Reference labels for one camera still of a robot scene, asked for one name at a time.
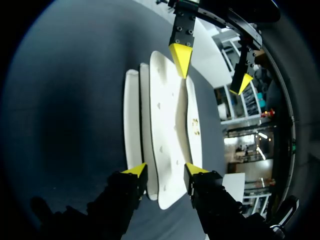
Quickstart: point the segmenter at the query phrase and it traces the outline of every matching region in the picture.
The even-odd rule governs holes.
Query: white molded plastic part
[[[123,96],[123,130],[128,169],[142,164],[140,140],[139,72],[125,74]]]
[[[187,89],[187,134],[192,156],[192,164],[202,168],[201,128],[198,113],[195,85],[190,77],[186,78]]]
[[[167,209],[187,192],[184,183],[185,163],[202,166],[200,121],[196,100],[189,101],[190,108],[193,109],[188,110],[187,88],[193,92],[192,98],[196,97],[192,80],[187,77],[186,81],[179,77],[174,63],[157,51],[151,54],[149,69],[151,133],[158,175],[158,204],[161,209]],[[196,132],[199,134],[195,134],[193,122],[190,125],[187,119],[197,119]],[[189,128],[192,129],[191,133],[187,133]]]
[[[141,93],[141,130],[143,161],[148,166],[148,182],[146,190],[151,200],[158,199],[158,176],[152,147],[150,119],[150,80],[149,65],[140,64],[140,93]]]

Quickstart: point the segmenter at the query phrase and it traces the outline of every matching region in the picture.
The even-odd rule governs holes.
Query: gray table surface
[[[30,220],[29,201],[53,211],[85,212],[107,176],[126,169],[123,133],[125,73],[149,63],[152,51],[171,59],[172,26],[128,0],[57,0],[16,51],[1,96],[1,156],[7,178]],[[194,69],[203,167],[225,173],[223,135],[214,90]],[[167,210],[143,197],[123,239],[200,240],[205,235],[188,196]]]

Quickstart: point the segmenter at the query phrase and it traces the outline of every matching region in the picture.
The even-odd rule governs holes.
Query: ceiling light
[[[268,138],[268,136],[265,135],[265,134],[263,134],[262,132],[259,132],[258,135],[261,136],[261,137],[263,137],[264,139],[267,139],[267,138]]]
[[[256,149],[258,149],[258,152],[259,152],[260,155],[262,156],[263,160],[266,160],[266,156],[265,156],[264,153],[261,151],[260,147],[257,147]]]

